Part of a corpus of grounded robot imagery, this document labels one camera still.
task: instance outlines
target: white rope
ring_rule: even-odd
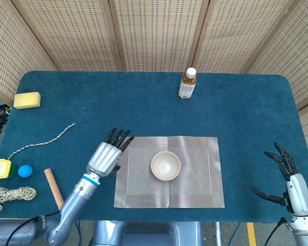
[[[36,196],[36,190],[31,187],[19,187],[18,189],[8,190],[0,187],[0,211],[2,210],[1,203],[14,200],[32,200]]]
[[[24,149],[26,149],[26,148],[28,148],[28,147],[47,145],[47,144],[49,144],[49,143],[52,143],[52,142],[56,141],[56,140],[59,139],[68,129],[70,129],[70,128],[71,128],[72,126],[74,126],[74,125],[75,125],[75,123],[69,125],[67,128],[65,128],[64,131],[62,131],[57,137],[55,137],[55,138],[52,139],[51,141],[48,141],[48,142],[40,142],[40,143],[36,143],[36,144],[34,144],[34,145],[26,145],[26,146],[20,148],[19,150],[16,150],[15,152],[13,152],[13,153],[8,157],[7,160],[10,160],[15,154],[17,154],[18,152],[20,152],[20,151],[22,151],[22,150],[24,150]]]
[[[74,126],[75,123],[69,125],[63,132],[61,132],[57,137],[54,139],[48,141],[48,142],[41,142],[41,143],[36,143],[34,145],[26,145],[19,150],[16,150],[13,152],[7,160],[10,160],[15,154],[18,152],[28,148],[28,147],[34,147],[34,146],[41,146],[41,145],[47,145],[49,143],[52,143],[59,139],[68,129],[70,129],[72,126]],[[0,211],[2,210],[2,205],[1,203],[4,203],[6,201],[14,201],[14,200],[32,200],[36,196],[36,190],[32,187],[19,187],[18,189],[14,190],[9,190],[3,187],[0,187]]]

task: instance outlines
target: wooden stick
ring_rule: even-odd
[[[49,183],[53,198],[55,199],[55,202],[57,204],[57,207],[59,210],[61,210],[63,204],[64,204],[64,200],[62,198],[61,192],[57,186],[56,180],[52,174],[52,171],[50,168],[45,170],[45,175],[47,178],[47,181]]]

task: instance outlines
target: yellow floor line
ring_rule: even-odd
[[[248,234],[248,243],[250,246],[256,246],[256,236],[255,236],[255,228],[252,222],[246,223],[247,226],[247,234]]]

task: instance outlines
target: white bottle cap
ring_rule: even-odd
[[[188,68],[186,71],[187,78],[194,78],[196,76],[196,69],[195,68]]]

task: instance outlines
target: table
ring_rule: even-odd
[[[32,165],[28,179],[0,180],[10,189],[36,188],[33,201],[3,204],[0,218],[28,218],[57,210],[43,171],[51,168],[64,199],[86,170],[99,143],[113,127],[135,136],[216,136],[222,169],[224,209],[118,209],[113,207],[114,174],[101,185],[78,219],[151,221],[276,222],[286,208],[258,198],[250,189],[282,195],[285,182],[263,151],[274,142],[293,156],[308,185],[308,150],[288,81],[279,75],[199,73],[191,99],[181,99],[181,73],[52,72],[24,75],[18,93],[39,91],[41,106],[12,109],[0,157],[28,148],[12,162]]]

